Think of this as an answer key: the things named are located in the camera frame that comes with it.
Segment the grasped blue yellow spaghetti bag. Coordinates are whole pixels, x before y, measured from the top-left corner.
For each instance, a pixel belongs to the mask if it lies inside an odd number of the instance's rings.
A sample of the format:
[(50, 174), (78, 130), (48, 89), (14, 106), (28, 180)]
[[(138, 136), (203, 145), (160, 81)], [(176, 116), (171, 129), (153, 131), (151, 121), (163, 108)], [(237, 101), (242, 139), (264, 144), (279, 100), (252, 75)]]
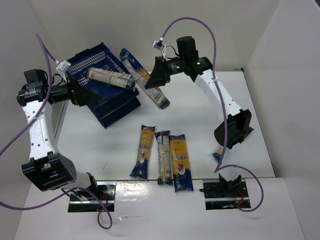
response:
[(129, 74), (132, 76), (134, 82), (160, 110), (164, 110), (169, 107), (170, 101), (159, 87), (145, 88), (145, 85), (150, 78), (150, 74), (143, 68), (128, 49), (123, 48), (119, 53), (119, 58)]

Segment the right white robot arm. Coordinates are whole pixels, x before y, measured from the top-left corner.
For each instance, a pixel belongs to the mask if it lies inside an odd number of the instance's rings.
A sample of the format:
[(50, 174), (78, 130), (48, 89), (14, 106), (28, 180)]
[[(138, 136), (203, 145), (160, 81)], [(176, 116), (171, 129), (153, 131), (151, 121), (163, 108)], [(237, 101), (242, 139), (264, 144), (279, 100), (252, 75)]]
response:
[(207, 57), (199, 57), (195, 40), (191, 36), (180, 37), (176, 41), (178, 54), (166, 59), (163, 39), (153, 42), (153, 48), (161, 51), (155, 58), (155, 64), (145, 88), (165, 86), (171, 76), (184, 73), (204, 92), (215, 107), (221, 124), (214, 130), (214, 137), (222, 146), (222, 153), (217, 164), (220, 189), (229, 193), (240, 186), (241, 173), (236, 169), (240, 157), (241, 143), (245, 140), (252, 113), (242, 108), (228, 93), (216, 76), (213, 65)]

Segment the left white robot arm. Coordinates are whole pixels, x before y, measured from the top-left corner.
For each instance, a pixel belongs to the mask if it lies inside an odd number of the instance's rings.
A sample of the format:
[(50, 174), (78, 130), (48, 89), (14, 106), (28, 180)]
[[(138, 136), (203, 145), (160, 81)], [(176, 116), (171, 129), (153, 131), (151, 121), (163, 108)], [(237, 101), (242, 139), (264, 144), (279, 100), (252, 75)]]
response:
[(94, 176), (77, 171), (74, 163), (60, 153), (52, 126), (53, 104), (71, 101), (82, 107), (101, 97), (73, 77), (68, 77), (64, 85), (52, 85), (41, 69), (25, 71), (24, 76), (26, 84), (19, 91), (17, 102), (30, 124), (30, 154), (29, 161), (21, 166), (22, 173), (42, 192), (73, 189), (80, 198), (92, 200), (92, 194), (101, 197), (105, 188), (97, 184)]

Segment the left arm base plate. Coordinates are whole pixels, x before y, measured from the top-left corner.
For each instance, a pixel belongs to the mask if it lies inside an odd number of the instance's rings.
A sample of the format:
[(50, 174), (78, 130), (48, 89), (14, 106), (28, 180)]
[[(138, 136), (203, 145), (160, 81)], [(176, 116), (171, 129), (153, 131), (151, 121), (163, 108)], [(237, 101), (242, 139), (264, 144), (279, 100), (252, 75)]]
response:
[[(99, 192), (96, 197), (101, 201), (109, 212), (115, 210), (116, 186), (115, 181), (98, 181)], [(86, 198), (80, 193), (69, 193), (68, 213), (88, 213), (99, 212), (102, 209), (101, 205), (92, 196)]]

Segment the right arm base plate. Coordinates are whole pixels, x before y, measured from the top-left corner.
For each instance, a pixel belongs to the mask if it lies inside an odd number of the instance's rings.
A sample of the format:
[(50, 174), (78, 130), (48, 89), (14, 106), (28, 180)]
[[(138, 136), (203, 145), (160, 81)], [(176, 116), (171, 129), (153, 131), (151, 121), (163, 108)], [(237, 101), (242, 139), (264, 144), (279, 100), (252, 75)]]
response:
[(203, 180), (203, 187), (199, 190), (204, 194), (206, 210), (250, 209), (251, 203), (246, 182), (241, 181), (230, 193), (224, 193), (218, 179)]

